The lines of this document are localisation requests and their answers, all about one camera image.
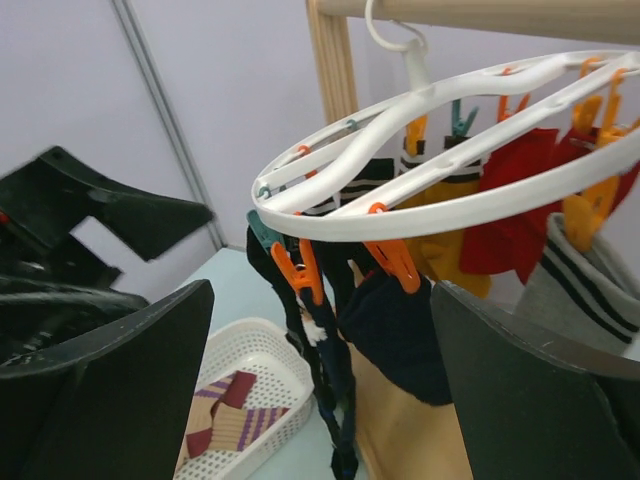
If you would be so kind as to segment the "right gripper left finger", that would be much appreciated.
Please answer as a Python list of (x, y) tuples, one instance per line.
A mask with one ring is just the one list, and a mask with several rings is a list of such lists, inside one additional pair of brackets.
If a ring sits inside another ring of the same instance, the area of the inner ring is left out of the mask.
[(193, 281), (2, 368), (2, 478), (172, 478), (214, 299)]

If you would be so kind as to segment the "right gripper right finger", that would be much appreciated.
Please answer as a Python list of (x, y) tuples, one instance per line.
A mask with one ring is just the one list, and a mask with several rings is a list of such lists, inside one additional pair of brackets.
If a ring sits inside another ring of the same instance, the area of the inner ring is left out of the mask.
[(639, 364), (449, 282), (431, 309), (476, 479), (636, 479)]

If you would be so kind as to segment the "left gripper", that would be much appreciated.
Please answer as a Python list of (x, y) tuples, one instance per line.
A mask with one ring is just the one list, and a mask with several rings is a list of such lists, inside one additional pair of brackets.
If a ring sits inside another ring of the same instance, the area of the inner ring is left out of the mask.
[(71, 231), (93, 217), (144, 261), (206, 225), (204, 204), (136, 189), (53, 146), (1, 178), (1, 365), (149, 305)]

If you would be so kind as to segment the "navy santa sock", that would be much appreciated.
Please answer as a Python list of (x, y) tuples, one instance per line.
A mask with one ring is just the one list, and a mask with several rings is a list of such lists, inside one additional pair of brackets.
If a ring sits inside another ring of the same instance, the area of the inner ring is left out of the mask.
[(299, 297), (315, 326), (324, 331), (324, 337), (315, 342), (332, 391), (334, 406), (319, 404), (320, 414), (329, 430), (333, 444), (331, 468), (337, 479), (353, 479), (358, 470), (355, 442), (355, 378), (347, 344), (340, 337), (335, 313), (324, 291), (321, 270), (316, 262), (312, 243), (299, 241), (302, 266), (302, 286)]
[(431, 283), (407, 293), (380, 270), (356, 288), (338, 324), (352, 343), (391, 383), (422, 403), (452, 402), (431, 312)]

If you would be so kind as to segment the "mustard brown striped sock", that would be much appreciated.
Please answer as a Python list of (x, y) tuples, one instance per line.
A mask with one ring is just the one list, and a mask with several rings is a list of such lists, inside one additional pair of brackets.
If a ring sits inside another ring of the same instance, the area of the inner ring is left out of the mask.
[[(454, 174), (397, 204), (394, 209), (409, 209), (474, 194), (478, 191), (488, 157), (461, 168)], [(459, 267), (465, 230), (452, 230), (405, 239), (417, 270), (434, 282), (451, 281), (479, 298), (486, 298), (492, 280), (486, 274), (463, 273)]]

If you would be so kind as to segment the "black sock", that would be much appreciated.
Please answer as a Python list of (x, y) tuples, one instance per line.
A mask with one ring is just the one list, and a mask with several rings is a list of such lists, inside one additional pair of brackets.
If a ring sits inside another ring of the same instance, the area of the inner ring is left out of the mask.
[(284, 308), (288, 340), (299, 351), (303, 350), (306, 338), (296, 294), (250, 226), (246, 230), (246, 255), (249, 264), (271, 285)]

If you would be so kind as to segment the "white round clip hanger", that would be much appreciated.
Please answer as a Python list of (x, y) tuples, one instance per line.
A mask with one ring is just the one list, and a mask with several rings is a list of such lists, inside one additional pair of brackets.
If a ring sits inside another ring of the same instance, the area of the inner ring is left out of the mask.
[[(484, 193), (395, 210), (401, 201), (454, 174), (605, 87), (614, 73), (639, 72), (639, 5), (635, 1), (311, 1), (307, 17), (329, 124), (308, 136), (307, 153), (290, 147), (255, 179), (251, 197), (269, 227), (300, 238), (374, 241), (428, 235), (512, 216), (590, 187), (632, 167), (639, 135), (560, 167)], [(409, 90), (366, 109), (356, 103), (347, 21), (378, 19), (413, 32), (406, 43), (381, 41), (402, 56)], [(596, 41), (576, 51), (515, 60), (440, 81), (429, 77), (421, 24)], [(597, 69), (470, 140), (323, 217), (304, 212), (338, 193), (376, 151), (413, 119), (454, 100), (525, 94), (577, 70), (590, 57)]]

